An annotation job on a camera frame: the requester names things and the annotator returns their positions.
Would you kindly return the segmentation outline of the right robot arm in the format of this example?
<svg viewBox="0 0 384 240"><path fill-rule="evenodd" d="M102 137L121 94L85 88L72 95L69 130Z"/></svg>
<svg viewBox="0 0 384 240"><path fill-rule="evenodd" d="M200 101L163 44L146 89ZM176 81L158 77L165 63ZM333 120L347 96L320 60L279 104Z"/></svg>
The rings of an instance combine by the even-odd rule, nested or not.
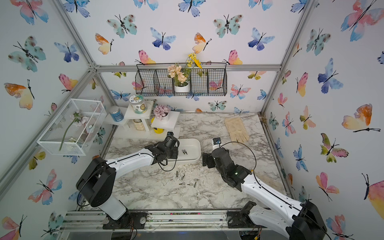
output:
<svg viewBox="0 0 384 240"><path fill-rule="evenodd" d="M319 209L311 201L301 203L276 191L247 168L231 159L229 150L217 148L203 154L203 165L216 168L223 181L261 202L249 201L240 211L240 221L272 230L289 240L322 240L327 228Z"/></svg>

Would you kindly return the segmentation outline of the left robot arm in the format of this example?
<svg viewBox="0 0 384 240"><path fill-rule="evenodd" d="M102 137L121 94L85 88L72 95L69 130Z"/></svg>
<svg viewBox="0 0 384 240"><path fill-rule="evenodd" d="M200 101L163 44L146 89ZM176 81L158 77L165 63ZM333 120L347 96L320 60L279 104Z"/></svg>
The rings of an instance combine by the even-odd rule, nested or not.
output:
<svg viewBox="0 0 384 240"><path fill-rule="evenodd" d="M107 216L119 221L127 212L127 208L113 196L115 180L152 165L165 166L168 159L177 160L180 141L168 132L162 142L145 146L143 149L116 159L93 159L86 168L76 188L93 208L99 208Z"/></svg>

